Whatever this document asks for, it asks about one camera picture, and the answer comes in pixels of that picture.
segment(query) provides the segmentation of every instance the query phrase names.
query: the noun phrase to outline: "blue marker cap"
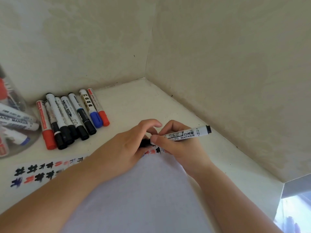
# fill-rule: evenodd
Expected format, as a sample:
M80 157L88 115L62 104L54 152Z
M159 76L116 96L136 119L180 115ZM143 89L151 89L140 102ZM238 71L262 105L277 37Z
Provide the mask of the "blue marker cap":
M23 143L22 143L21 145L25 145L25 144L27 144L29 141L30 141L30 138L29 138L29 137L27 137L27 138L26 138L26 140L25 140L25 141L23 141Z
M100 128L103 126L103 121L97 112L90 113L90 117L96 128Z

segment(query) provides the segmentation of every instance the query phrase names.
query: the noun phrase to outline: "left hand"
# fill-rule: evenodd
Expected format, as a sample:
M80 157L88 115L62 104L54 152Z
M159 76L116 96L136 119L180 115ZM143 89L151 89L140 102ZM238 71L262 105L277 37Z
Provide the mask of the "left hand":
M132 129L116 134L82 164L95 171L100 183L127 172L149 149L138 147L142 139L146 138L146 132L158 134L154 127L162 127L162 124L156 119L142 120Z

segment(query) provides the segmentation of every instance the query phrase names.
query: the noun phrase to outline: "red marker cap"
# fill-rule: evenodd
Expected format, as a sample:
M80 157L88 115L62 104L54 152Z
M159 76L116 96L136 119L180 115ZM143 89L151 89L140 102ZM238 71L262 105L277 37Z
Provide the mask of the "red marker cap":
M48 150L53 150L57 148L55 138L54 138L54 133L52 130L45 130L42 132L42 135L45 141L46 148Z
M4 85L4 81L0 78L0 100L4 100L7 98L7 91Z
M101 119L103 120L104 127L107 127L110 124L110 122L107 118L105 111L103 111L103 110L99 111L98 114L101 117Z

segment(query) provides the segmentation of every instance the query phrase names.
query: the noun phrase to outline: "clear jar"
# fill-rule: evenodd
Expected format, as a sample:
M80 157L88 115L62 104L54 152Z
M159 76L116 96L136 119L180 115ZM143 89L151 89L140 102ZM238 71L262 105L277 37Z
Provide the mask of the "clear jar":
M40 121L1 66L0 125L0 157L24 151L35 143L41 134Z

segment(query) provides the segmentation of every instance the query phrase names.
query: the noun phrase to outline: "hand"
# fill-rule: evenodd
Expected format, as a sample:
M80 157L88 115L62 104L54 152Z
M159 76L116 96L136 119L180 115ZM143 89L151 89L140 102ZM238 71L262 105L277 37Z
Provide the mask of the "hand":
M158 135L151 136L151 141L161 148L170 152L176 160L183 166L189 176L195 178L200 175L211 164L208 155L205 153L198 138L189 138L182 141L172 141L163 135L179 132L190 127L171 120L159 132Z
M118 133L99 147L82 163L95 170L99 182L110 180L130 170L149 148L138 148L146 132L158 134L154 127L162 127L156 119L141 121L132 129Z

